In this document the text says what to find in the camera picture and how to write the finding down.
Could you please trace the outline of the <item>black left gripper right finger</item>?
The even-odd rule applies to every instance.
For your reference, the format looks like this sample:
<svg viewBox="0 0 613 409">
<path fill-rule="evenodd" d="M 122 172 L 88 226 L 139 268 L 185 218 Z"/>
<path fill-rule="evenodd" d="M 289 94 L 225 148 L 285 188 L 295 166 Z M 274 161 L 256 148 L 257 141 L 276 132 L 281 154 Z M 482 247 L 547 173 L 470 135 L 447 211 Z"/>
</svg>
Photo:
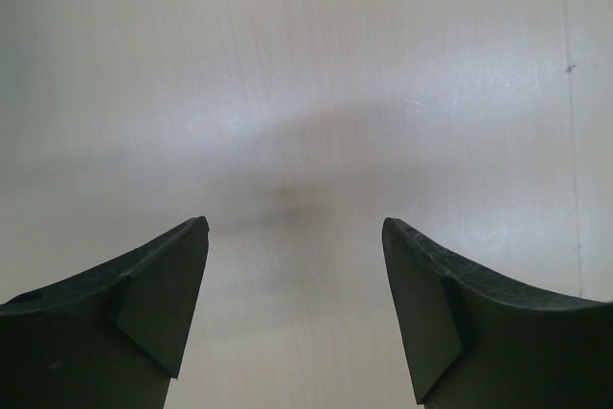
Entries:
<svg viewBox="0 0 613 409">
<path fill-rule="evenodd" d="M 387 277 L 416 402 L 426 408 L 608 408 L 612 306 L 521 283 L 397 218 Z"/>
</svg>

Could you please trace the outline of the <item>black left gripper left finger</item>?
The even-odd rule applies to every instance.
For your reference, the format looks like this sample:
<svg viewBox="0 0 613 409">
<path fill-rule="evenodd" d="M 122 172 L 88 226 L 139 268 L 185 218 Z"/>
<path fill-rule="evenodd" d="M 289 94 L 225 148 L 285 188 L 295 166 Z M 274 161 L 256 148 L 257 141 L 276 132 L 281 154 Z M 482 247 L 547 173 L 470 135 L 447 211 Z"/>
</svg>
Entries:
<svg viewBox="0 0 613 409">
<path fill-rule="evenodd" d="M 154 240 L 1 306 L 4 408 L 161 408 L 179 375 L 209 224 Z"/>
</svg>

